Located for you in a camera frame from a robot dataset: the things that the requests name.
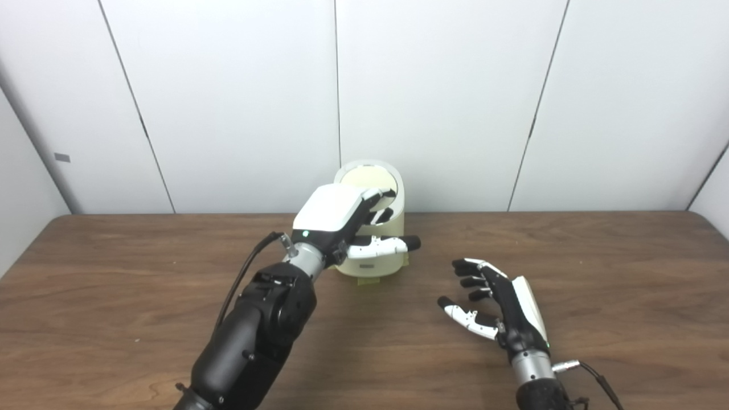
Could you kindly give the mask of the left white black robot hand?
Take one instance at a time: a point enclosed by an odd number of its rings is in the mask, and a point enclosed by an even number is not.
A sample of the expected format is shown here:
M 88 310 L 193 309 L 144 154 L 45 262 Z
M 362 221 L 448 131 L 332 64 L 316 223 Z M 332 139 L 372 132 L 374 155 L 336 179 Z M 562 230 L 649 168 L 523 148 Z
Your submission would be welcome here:
M 381 198 L 394 197 L 390 188 L 341 183 L 319 186 L 294 219 L 294 249 L 312 254 L 319 272 L 347 259 L 372 259 L 420 249 L 421 239 L 416 235 L 357 234 L 363 225 L 375 220 L 372 208 Z

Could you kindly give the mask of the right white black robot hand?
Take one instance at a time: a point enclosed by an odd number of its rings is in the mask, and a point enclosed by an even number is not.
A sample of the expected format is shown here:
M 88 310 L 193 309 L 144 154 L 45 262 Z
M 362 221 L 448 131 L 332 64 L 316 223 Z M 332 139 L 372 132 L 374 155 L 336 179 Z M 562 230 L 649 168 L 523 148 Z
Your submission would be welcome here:
M 486 260 L 456 259 L 454 273 L 463 288 L 473 288 L 470 301 L 490 299 L 501 311 L 499 316 L 482 311 L 466 311 L 446 296 L 439 307 L 469 332 L 498 343 L 508 359 L 536 351 L 550 356 L 550 343 L 541 312 L 525 277 L 510 278 Z

